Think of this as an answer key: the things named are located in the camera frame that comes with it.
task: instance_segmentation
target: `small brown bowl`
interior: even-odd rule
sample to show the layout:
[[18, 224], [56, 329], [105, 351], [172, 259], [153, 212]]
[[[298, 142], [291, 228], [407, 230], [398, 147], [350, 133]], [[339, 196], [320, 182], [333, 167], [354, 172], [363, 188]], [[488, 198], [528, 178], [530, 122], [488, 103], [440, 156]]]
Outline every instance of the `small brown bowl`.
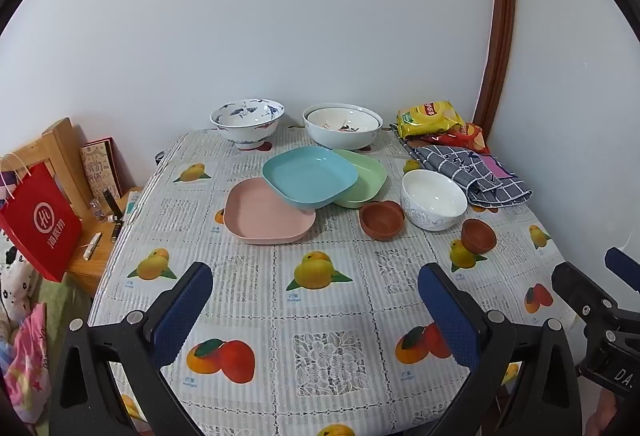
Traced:
[[395, 201], [373, 201], [360, 209], [360, 226], [367, 236], [388, 241], [402, 230], [404, 212]]
[[462, 244], [474, 254], [489, 252], [498, 242], [494, 230], [483, 221], [470, 219], [462, 223]]

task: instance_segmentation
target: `metal screw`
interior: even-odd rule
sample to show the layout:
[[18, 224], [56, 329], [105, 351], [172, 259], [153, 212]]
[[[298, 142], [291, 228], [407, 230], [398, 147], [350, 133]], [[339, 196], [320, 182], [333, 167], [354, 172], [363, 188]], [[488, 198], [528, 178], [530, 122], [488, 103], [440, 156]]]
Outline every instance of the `metal screw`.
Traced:
[[82, 319], [73, 319], [70, 323], [69, 323], [69, 329], [71, 331], [78, 331], [81, 327], [82, 324], [84, 324], [82, 322]]
[[486, 316], [489, 317], [491, 322], [496, 324], [500, 324], [504, 321], [504, 315], [498, 310], [491, 310]]
[[127, 314], [127, 322], [129, 324], [138, 324], [140, 321], [142, 321], [143, 317], [144, 316], [142, 315], [142, 311], [131, 311], [129, 312], [129, 314]]
[[558, 319], [549, 319], [546, 321], [546, 325], [549, 326], [553, 331], [560, 331], [562, 329], [562, 324]]

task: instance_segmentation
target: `clear glass bottle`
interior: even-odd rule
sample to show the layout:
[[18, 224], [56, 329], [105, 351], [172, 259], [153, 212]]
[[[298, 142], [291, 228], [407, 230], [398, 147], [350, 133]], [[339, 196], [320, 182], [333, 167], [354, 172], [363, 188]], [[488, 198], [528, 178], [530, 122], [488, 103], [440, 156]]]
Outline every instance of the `clear glass bottle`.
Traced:
[[91, 200], [89, 202], [89, 205], [91, 206], [91, 210], [94, 212], [95, 217], [99, 222], [106, 221], [107, 217], [104, 215], [104, 212], [102, 212], [100, 202], [97, 199], [94, 198], [93, 200]]

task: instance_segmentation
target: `pink blanket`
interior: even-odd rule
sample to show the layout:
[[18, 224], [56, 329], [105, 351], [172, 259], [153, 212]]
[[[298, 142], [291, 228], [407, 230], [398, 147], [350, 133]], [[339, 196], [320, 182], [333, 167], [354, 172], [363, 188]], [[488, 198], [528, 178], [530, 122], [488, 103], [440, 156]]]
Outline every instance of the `pink blanket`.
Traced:
[[4, 382], [16, 413], [25, 423], [36, 423], [49, 398], [45, 305], [38, 304], [15, 336], [16, 355]]

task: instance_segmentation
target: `green plate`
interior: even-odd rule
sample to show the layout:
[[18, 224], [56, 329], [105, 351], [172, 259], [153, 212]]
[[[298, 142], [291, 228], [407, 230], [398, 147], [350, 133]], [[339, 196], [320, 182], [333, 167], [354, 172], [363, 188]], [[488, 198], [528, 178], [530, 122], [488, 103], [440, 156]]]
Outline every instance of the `green plate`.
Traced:
[[341, 193], [334, 203], [347, 209], [359, 209], [378, 194], [386, 180], [386, 169], [379, 161], [369, 156], [343, 149], [334, 149], [334, 153], [350, 161], [358, 171], [356, 183]]

